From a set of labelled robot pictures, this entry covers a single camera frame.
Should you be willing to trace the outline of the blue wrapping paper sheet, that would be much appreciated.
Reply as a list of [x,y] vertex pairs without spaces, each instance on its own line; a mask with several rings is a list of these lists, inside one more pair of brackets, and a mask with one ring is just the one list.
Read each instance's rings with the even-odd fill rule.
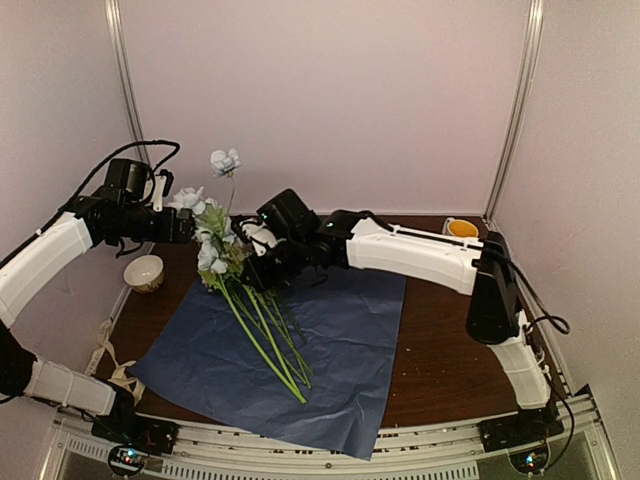
[[299,400],[246,336],[219,293],[194,282],[132,374],[160,397],[255,434],[371,458],[390,389],[405,280],[334,270],[285,295],[306,339],[311,389]]

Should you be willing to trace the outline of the pink rose stem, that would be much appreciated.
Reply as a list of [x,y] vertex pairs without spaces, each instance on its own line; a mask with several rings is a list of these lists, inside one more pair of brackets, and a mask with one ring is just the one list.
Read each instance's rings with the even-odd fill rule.
[[271,325],[278,333],[278,349],[287,371],[298,387],[304,386],[311,390],[314,372],[300,352],[300,347],[307,343],[305,335],[281,295],[270,293],[264,299]]
[[302,386],[312,388],[314,375],[298,349],[306,343],[301,328],[276,294],[259,294],[249,289],[246,292],[255,313],[255,325],[275,358],[274,372],[291,393],[301,395]]

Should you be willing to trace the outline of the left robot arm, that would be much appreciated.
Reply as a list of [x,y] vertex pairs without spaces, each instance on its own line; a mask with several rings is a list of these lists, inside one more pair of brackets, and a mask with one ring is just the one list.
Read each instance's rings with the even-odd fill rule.
[[26,396],[104,419],[123,444],[137,442],[144,424],[123,388],[44,359],[24,348],[12,327],[30,301],[72,262],[105,243],[128,254],[125,240],[186,244],[191,213],[165,205],[174,176],[126,158],[109,160],[104,183],[91,195],[74,193],[53,220],[1,263],[1,396]]

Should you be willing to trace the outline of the blue hydrangea flower bunch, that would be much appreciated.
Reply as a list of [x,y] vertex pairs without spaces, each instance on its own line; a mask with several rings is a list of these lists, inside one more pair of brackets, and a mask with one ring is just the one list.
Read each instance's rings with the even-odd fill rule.
[[[246,286],[240,282],[240,274],[252,247],[243,243],[232,230],[230,207],[234,196],[231,193],[228,202],[221,204],[207,197],[202,187],[184,187],[173,195],[169,203],[171,207],[189,209],[193,213],[193,238],[199,245],[197,272],[209,290],[214,281],[228,278]],[[275,289],[263,293],[281,295]]]

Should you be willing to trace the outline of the orange flower stem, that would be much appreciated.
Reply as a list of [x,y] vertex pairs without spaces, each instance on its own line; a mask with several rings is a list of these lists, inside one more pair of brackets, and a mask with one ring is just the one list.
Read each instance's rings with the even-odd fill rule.
[[239,302],[245,333],[276,378],[305,405],[303,389],[311,388],[312,371],[297,348],[290,324],[272,296],[255,293],[249,287],[243,291]]

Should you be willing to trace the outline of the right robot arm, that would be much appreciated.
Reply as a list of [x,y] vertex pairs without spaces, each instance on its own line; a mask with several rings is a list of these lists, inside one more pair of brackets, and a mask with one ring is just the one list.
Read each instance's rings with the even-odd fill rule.
[[290,283],[307,267],[371,269],[425,280],[468,295],[466,331],[497,357],[516,396],[516,413],[480,423],[485,450],[543,442],[564,431],[543,352],[518,299],[524,276],[504,237],[452,237],[389,224],[368,210],[321,218],[286,189],[232,229],[252,250],[241,281],[260,292]]

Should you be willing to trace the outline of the white flower stem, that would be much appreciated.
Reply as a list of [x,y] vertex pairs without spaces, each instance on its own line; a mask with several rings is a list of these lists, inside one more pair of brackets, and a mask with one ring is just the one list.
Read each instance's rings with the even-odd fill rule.
[[308,400],[302,389],[312,388],[312,368],[303,358],[294,334],[305,339],[296,322],[287,315],[277,294],[257,293],[230,278],[210,287],[220,293],[257,354],[273,376],[302,405]]

